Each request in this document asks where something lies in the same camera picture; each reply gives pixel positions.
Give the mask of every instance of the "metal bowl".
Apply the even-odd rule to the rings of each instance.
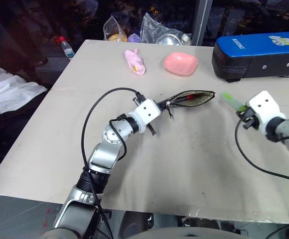
[[[163,45],[182,45],[181,40],[173,34],[165,34],[162,35],[157,39],[155,42],[156,44],[163,44]]]

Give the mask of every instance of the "green object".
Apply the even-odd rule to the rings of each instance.
[[[243,112],[246,110],[246,106],[243,105],[241,102],[233,98],[229,93],[222,92],[221,93],[222,99],[224,99],[230,106],[232,106],[236,111]]]

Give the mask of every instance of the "bottle cap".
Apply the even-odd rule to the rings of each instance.
[[[182,41],[184,41],[184,42],[189,42],[191,39],[190,39],[190,37],[187,35],[187,34],[183,34],[182,35]]]
[[[59,40],[60,40],[61,42],[66,41],[65,37],[63,37],[63,36],[60,36],[60,37],[59,37]]]

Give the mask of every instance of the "pink package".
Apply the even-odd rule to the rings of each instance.
[[[173,52],[164,60],[167,71],[180,76],[188,76],[193,73],[198,64],[195,56],[182,52]]]
[[[133,51],[127,49],[125,50],[125,58],[128,67],[137,75],[141,76],[145,73],[145,65],[139,54],[139,50],[135,49]]]

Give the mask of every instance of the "plastic bag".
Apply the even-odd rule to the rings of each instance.
[[[159,37],[165,34],[173,34],[179,39],[183,32],[177,29],[167,28],[161,23],[153,20],[148,13],[145,14],[141,23],[140,39],[142,43],[156,43]]]
[[[105,41],[128,41],[127,35],[113,16],[106,21],[103,30]]]
[[[124,14],[123,12],[113,12],[111,16],[115,18],[127,36],[131,35],[132,27],[130,25],[130,17],[128,15]]]

